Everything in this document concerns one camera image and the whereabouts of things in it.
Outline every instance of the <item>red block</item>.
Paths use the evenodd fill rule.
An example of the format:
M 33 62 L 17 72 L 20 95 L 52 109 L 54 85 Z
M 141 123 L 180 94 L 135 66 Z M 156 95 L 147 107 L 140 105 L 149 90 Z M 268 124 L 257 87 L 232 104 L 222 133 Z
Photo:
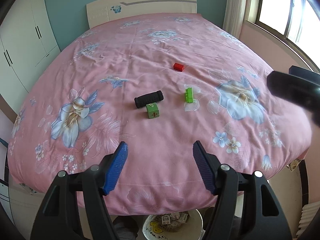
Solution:
M 173 69 L 182 72 L 182 71 L 184 70 L 184 65 L 181 65 L 181 64 L 179 64 L 179 63 L 175 63 L 175 64 L 173 65 Z

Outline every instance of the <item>radiator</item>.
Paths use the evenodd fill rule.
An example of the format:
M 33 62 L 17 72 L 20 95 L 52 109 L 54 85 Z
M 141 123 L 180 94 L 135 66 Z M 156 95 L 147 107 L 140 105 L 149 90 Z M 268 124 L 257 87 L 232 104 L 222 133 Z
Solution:
M 301 220 L 299 222 L 300 230 L 297 232 L 297 237 L 299 237 L 303 233 L 303 231 L 306 230 L 307 226 L 310 224 L 310 222 L 316 215 L 319 207 L 320 201 L 303 206 Z

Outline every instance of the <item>bright green toy brick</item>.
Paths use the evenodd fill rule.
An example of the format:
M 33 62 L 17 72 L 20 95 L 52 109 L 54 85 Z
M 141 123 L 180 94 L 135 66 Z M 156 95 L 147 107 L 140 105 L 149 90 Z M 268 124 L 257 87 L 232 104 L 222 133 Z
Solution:
M 149 119 L 159 117 L 159 109 L 156 103 L 146 105 Z
M 192 88 L 186 89 L 186 102 L 193 103 L 193 92 Z

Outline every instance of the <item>window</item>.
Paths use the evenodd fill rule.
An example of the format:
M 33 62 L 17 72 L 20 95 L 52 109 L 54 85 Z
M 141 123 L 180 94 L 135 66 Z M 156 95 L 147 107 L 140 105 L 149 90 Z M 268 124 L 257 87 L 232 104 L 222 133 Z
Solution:
M 320 68 L 320 19 L 307 0 L 260 0 L 256 24 Z

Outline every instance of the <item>white curtain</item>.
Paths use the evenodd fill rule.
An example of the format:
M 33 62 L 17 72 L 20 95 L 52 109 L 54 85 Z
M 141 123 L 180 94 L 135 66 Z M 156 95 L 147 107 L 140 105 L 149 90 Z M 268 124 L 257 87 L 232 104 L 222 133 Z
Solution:
M 237 39 L 240 36 L 247 0 L 227 0 L 223 29 Z

